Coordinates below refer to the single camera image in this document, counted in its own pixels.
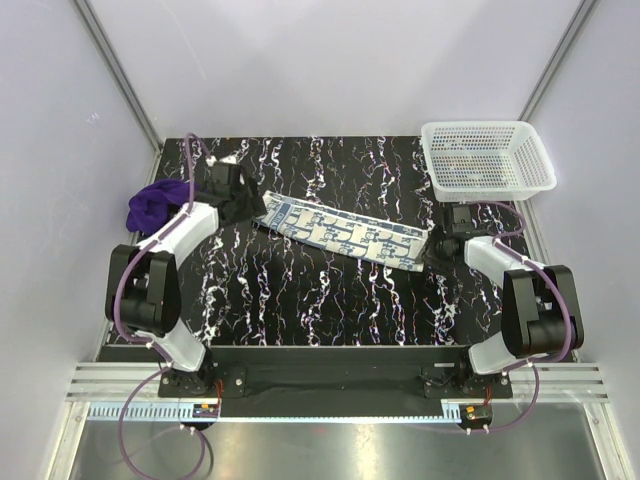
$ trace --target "marble pattern tabletop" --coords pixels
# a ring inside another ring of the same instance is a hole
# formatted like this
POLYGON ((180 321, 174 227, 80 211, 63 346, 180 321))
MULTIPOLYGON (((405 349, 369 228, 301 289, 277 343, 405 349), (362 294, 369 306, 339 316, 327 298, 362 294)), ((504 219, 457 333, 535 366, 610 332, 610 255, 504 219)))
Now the marble pattern tabletop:
MULTIPOLYGON (((423 229, 439 222, 418 137, 209 138, 272 190, 423 229)), ((181 139, 165 143, 156 180, 187 178, 181 139)), ((206 164, 194 150, 196 182, 206 164)), ((517 219, 475 205, 474 221, 514 230, 517 219)), ((526 253, 521 237, 512 246, 526 253)), ((499 290, 466 266, 407 272, 300 244, 255 222, 208 238, 180 270, 182 318, 207 345, 442 345, 487 338, 499 290)), ((121 343, 111 333, 107 343, 121 343)))

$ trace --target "purple cloth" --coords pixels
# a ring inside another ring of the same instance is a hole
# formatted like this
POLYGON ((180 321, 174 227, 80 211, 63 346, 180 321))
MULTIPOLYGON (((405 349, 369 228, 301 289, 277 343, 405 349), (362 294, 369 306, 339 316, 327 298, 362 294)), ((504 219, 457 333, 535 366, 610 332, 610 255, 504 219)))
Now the purple cloth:
POLYGON ((189 184, 167 178, 140 190, 129 200, 127 230, 153 235, 169 221, 169 207, 189 201, 189 184))

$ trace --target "blue and white towel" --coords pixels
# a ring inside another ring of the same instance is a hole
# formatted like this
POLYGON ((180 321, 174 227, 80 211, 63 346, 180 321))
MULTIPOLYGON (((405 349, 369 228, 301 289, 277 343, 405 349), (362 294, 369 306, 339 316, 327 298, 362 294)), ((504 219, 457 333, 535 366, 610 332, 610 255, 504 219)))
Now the blue and white towel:
POLYGON ((423 269, 420 253, 428 232, 344 212, 274 192, 265 193, 267 214, 256 221, 322 250, 412 272, 423 269))

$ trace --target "plastic basket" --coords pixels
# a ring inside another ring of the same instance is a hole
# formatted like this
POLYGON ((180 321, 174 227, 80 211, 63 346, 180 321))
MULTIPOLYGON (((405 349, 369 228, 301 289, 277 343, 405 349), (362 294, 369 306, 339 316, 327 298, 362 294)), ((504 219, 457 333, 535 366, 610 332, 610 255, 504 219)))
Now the plastic basket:
POLYGON ((526 200, 556 186, 542 140, 526 122, 433 122, 422 148, 441 202, 526 200))

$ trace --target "white wall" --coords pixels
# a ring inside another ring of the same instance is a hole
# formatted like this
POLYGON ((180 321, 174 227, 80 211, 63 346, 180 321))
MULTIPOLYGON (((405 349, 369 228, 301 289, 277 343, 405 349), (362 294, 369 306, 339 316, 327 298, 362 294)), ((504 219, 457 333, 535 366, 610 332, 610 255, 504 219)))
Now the white wall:
POLYGON ((551 260, 569 266, 640 474, 640 3, 600 2, 533 119, 558 176, 534 197, 551 260))
POLYGON ((578 0, 92 0, 161 136, 517 118, 578 0))
POLYGON ((71 2, 0 15, 0 477, 42 478, 152 152, 71 2))

